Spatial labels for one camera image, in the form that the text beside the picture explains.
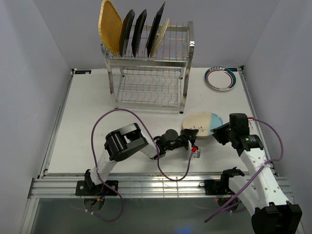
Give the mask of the cream and blue round plate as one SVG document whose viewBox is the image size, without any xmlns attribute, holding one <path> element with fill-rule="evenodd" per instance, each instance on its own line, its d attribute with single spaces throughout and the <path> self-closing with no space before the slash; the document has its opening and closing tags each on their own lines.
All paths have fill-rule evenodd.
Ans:
<svg viewBox="0 0 312 234">
<path fill-rule="evenodd" d="M 212 129 L 223 125 L 223 120 L 215 113 L 197 112 L 184 118 L 182 121 L 183 129 L 198 130 L 196 137 L 211 136 Z"/>
</svg>

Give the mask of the white plate teal red rim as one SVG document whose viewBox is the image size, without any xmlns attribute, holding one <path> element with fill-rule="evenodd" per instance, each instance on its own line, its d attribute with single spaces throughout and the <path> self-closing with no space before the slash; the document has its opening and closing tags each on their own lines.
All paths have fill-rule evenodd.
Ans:
<svg viewBox="0 0 312 234">
<path fill-rule="evenodd" d="M 220 66 L 209 68 L 205 72 L 204 80 L 210 88 L 220 92 L 229 91 L 236 85 L 236 76 L 234 72 Z"/>
</svg>

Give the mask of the beige floral square plate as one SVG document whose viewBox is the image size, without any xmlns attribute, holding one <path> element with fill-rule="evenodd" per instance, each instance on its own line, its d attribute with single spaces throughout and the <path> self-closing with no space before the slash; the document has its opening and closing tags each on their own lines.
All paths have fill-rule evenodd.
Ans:
<svg viewBox="0 0 312 234">
<path fill-rule="evenodd" d="M 148 40 L 146 43 L 146 49 L 147 49 L 147 56 L 148 57 L 151 55 L 152 46 L 153 46 L 154 40 L 156 38 L 156 34 L 157 34 L 157 31 L 159 28 L 159 24 L 160 24 L 160 20 L 161 20 L 162 14 L 163 14 L 164 7 L 165 7 L 165 2 L 162 4 L 160 9 L 157 11 L 157 13 L 154 17 L 152 26 L 151 26 L 151 30 L 150 30 Z"/>
</svg>

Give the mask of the round woven bamboo plate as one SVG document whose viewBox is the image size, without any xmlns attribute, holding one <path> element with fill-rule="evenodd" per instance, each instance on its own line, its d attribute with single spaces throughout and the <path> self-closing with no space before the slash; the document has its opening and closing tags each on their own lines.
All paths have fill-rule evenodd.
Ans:
<svg viewBox="0 0 312 234">
<path fill-rule="evenodd" d="M 165 36 L 169 23 L 170 23 L 170 19 L 167 18 L 166 21 L 162 25 L 159 26 L 155 41 L 153 42 L 153 45 L 151 48 L 150 57 L 153 57 L 156 54 L 158 47 L 160 46 L 160 43 Z"/>
</svg>

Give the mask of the black floral square plate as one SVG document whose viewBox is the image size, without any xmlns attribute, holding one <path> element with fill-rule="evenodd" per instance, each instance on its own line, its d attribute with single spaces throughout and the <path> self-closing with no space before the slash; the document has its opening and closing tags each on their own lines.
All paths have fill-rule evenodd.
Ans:
<svg viewBox="0 0 312 234">
<path fill-rule="evenodd" d="M 127 13 L 127 15 L 123 21 L 121 34 L 120 34 L 120 38 L 119 38 L 119 55 L 121 57 L 123 57 L 125 55 L 126 50 L 127 50 L 129 37 L 130 37 L 130 31 L 132 28 L 134 17 L 135 17 L 135 12 L 133 9 L 131 9 Z"/>
<path fill-rule="evenodd" d="M 133 33 L 133 38 L 132 38 L 132 43 L 131 43 L 132 54 L 134 57 L 137 56 L 137 53 L 139 50 L 141 35 L 142 35 L 143 27 L 146 21 L 146 17 L 147 17 L 147 10 L 145 9 L 140 13 L 135 23 L 135 28 L 134 28 L 134 33 Z"/>
</svg>

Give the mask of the square woven bamboo plate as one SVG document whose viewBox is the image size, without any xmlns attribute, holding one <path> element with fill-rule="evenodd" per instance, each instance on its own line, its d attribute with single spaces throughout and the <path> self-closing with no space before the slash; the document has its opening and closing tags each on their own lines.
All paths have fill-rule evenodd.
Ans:
<svg viewBox="0 0 312 234">
<path fill-rule="evenodd" d="M 98 20 L 98 33 L 101 41 L 114 56 L 119 56 L 119 39 L 122 20 L 110 0 L 103 0 Z"/>
</svg>

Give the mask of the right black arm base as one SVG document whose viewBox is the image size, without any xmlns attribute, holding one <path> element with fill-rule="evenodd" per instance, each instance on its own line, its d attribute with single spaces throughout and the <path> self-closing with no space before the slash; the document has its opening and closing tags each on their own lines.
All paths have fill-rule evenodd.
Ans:
<svg viewBox="0 0 312 234">
<path fill-rule="evenodd" d="M 220 179 L 207 179 L 199 183 L 205 195 L 233 195 L 234 192 L 225 186 Z"/>
</svg>

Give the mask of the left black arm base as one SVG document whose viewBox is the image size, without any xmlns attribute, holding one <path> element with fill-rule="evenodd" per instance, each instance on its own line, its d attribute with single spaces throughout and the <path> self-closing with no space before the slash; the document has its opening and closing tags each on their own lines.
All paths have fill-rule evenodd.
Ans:
<svg viewBox="0 0 312 234">
<path fill-rule="evenodd" d="M 103 184 L 88 186 L 84 180 L 79 180 L 76 185 L 76 196 L 116 196 L 117 193 L 104 186 Z"/>
</svg>

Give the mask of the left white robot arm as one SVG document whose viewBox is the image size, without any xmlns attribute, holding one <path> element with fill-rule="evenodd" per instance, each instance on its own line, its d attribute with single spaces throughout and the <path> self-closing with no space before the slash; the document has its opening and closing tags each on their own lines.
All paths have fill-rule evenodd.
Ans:
<svg viewBox="0 0 312 234">
<path fill-rule="evenodd" d="M 132 123 L 110 132 L 106 137 L 102 156 L 95 159 L 95 166 L 86 171 L 85 188 L 91 195 L 98 195 L 103 190 L 103 180 L 118 162 L 122 162 L 137 152 L 142 152 L 152 160 L 159 160 L 168 151 L 185 148 L 190 158 L 199 158 L 200 149 L 195 146 L 197 129 L 182 129 L 180 134 L 169 129 L 163 135 L 149 138 L 144 135 L 137 123 Z"/>
</svg>

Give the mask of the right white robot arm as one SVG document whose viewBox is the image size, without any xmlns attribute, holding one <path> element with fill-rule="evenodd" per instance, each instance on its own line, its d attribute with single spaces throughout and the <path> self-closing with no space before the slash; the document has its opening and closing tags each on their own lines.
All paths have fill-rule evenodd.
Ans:
<svg viewBox="0 0 312 234">
<path fill-rule="evenodd" d="M 302 210 L 298 204 L 290 202 L 277 183 L 270 167 L 272 160 L 266 158 L 262 141 L 259 136 L 250 134 L 250 120 L 252 118 L 246 114 L 230 114 L 228 123 L 211 130 L 217 142 L 222 145 L 231 143 L 251 178 L 246 179 L 240 169 L 224 170 L 220 181 L 221 190 L 233 195 L 205 222 L 229 210 L 230 203 L 238 198 L 251 215 L 254 233 L 294 234 Z"/>
</svg>

